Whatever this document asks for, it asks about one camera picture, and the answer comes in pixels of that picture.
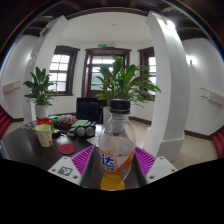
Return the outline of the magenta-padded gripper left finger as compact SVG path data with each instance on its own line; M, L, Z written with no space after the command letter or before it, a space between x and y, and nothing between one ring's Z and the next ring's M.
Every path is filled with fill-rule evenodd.
M72 157L63 156L48 172L78 186L87 187L94 174L94 154L96 152L97 147L92 145Z

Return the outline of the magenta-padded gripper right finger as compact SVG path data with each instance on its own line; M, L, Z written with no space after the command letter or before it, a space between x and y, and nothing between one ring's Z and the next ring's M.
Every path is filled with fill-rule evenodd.
M132 171L128 177L131 188L143 187L163 177L177 172L164 156L154 157L147 151L136 147Z

